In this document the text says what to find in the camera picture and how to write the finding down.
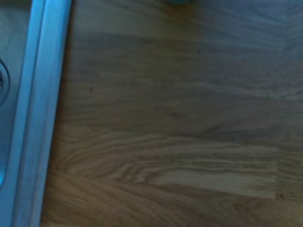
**stainless steel sink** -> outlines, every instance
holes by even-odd
[[[0,0],[0,186],[9,157],[31,1]]]
[[[0,227],[38,227],[71,0],[0,0]]]

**butcher block countertop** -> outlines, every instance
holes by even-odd
[[[303,3],[75,0],[42,227],[302,227]]]

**wooden plank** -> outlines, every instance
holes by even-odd
[[[303,205],[147,183],[91,181],[53,172],[44,223],[107,227],[300,227]]]
[[[180,185],[274,198],[277,149],[66,125],[51,168],[94,181]]]

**metal edge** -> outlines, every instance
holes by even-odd
[[[41,4],[33,0],[33,7]],[[33,51],[30,50],[29,35],[23,67],[23,77],[32,75],[30,94],[27,85],[22,84],[19,104],[23,94],[29,96],[29,106],[18,107],[13,134],[21,149],[21,166],[16,192],[12,227],[38,227],[41,217],[47,164],[51,147],[53,125],[59,93],[63,53],[71,8],[71,0],[44,0],[43,21],[38,49],[33,65]],[[17,132],[23,125],[22,132]]]
[[[0,188],[0,201],[3,201],[0,203],[1,226],[4,227],[10,227],[13,220],[19,167],[23,152],[27,113],[30,103],[33,72],[36,62],[44,6],[45,0],[34,0],[31,6],[26,51],[21,72],[22,76],[20,79],[18,103],[8,157],[8,166]]]

